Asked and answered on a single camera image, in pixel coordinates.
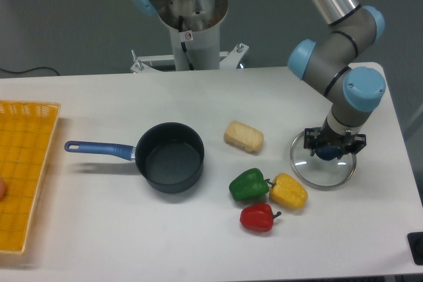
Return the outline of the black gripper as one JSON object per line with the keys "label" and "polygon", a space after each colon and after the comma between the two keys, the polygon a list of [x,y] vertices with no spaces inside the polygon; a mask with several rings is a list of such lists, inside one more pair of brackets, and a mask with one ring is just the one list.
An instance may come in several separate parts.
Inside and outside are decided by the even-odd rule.
{"label": "black gripper", "polygon": [[337,159],[341,159],[347,154],[358,154],[367,145],[366,134],[358,133],[349,127],[344,128],[338,122],[330,123],[328,120],[325,120],[321,128],[305,128],[303,135],[303,148],[309,151],[311,157],[318,149],[338,147]]}

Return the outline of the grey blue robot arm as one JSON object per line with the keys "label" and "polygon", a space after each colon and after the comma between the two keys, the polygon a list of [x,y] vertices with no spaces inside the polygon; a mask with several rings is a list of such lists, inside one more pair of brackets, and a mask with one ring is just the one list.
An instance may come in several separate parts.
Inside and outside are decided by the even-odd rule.
{"label": "grey blue robot arm", "polygon": [[[206,70],[229,65],[219,56],[219,25],[227,0],[132,0],[144,14],[158,15],[168,27],[176,69]],[[351,62],[385,29],[383,15],[358,0],[312,0],[330,28],[321,43],[304,40],[288,59],[289,70],[331,101],[324,124],[304,131],[303,146],[323,160],[356,154],[366,145],[360,129],[378,107],[385,79]]]}

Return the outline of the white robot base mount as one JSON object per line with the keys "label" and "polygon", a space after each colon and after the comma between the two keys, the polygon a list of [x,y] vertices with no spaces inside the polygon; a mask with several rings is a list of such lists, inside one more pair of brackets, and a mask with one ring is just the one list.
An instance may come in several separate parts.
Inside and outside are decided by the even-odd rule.
{"label": "white robot base mount", "polygon": [[220,50],[221,24],[228,13],[228,0],[171,0],[154,9],[147,0],[136,0],[147,15],[157,15],[168,28],[177,71],[236,69],[249,46],[238,43],[228,52]]}

